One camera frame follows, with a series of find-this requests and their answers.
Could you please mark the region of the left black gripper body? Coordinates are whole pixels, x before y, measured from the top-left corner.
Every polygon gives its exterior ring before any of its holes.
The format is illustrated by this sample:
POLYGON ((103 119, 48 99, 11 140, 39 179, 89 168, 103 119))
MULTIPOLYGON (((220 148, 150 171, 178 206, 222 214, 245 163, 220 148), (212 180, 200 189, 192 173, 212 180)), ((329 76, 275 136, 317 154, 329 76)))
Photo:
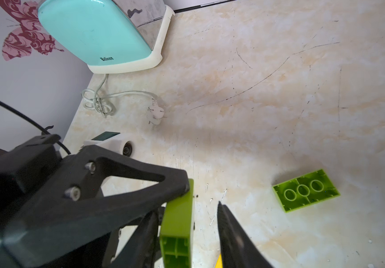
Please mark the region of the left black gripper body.
POLYGON ((21 266, 4 247, 5 228, 58 168, 61 157, 54 144, 59 140, 59 135, 36 136, 0 155, 0 268, 21 266))

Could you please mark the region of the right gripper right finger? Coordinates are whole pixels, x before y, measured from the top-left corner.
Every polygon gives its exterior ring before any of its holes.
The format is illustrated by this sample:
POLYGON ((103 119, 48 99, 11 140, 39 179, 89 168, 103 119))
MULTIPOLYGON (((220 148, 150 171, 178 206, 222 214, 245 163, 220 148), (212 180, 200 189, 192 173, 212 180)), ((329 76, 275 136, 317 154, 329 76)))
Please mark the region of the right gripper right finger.
POLYGON ((218 203, 220 254, 224 268, 272 268, 252 243, 230 209, 218 203))

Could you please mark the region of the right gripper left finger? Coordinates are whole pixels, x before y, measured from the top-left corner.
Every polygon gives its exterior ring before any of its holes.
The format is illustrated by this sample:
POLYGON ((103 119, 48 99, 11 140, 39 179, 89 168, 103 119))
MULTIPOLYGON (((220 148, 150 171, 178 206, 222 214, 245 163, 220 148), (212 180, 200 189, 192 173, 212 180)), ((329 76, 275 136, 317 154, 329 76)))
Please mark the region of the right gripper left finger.
POLYGON ((158 212, 146 214, 110 267, 153 268, 156 261, 158 227, 158 212))

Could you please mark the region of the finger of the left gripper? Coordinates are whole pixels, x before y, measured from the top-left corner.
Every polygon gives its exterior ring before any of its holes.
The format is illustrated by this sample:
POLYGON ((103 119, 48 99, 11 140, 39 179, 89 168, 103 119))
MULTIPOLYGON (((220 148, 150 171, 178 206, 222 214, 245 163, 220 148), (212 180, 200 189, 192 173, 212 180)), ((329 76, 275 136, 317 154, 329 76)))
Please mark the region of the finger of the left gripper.
POLYGON ((186 171, 140 162, 99 146, 66 157, 13 216, 4 247, 25 268, 51 262, 189 190, 186 171), (152 181, 147 188, 97 197, 109 176, 152 181))

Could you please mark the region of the small green lego brick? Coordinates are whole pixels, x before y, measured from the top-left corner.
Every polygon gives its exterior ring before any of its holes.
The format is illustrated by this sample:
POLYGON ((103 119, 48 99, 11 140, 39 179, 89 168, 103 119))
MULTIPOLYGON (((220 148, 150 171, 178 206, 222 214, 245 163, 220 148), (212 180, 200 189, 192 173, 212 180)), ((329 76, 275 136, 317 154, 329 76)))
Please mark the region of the small green lego brick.
POLYGON ((168 202, 160 228, 160 248, 166 268, 191 268, 194 232, 194 180, 189 191, 168 202))

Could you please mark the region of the long green lego brick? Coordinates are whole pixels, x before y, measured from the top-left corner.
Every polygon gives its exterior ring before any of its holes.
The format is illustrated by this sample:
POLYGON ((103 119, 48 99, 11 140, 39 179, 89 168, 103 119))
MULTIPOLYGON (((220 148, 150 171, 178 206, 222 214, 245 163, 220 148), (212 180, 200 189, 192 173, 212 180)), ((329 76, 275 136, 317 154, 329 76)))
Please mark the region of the long green lego brick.
POLYGON ((276 184, 272 189, 286 213, 340 196, 323 169, 276 184))

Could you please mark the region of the yellow lego brick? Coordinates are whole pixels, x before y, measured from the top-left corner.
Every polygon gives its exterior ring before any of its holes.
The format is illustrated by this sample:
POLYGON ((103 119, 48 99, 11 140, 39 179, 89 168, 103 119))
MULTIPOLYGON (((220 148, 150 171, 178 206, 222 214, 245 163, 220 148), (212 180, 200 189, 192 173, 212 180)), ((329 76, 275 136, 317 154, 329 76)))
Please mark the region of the yellow lego brick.
POLYGON ((222 256, 221 255, 218 256, 218 260, 216 262, 215 268, 223 268, 222 256))

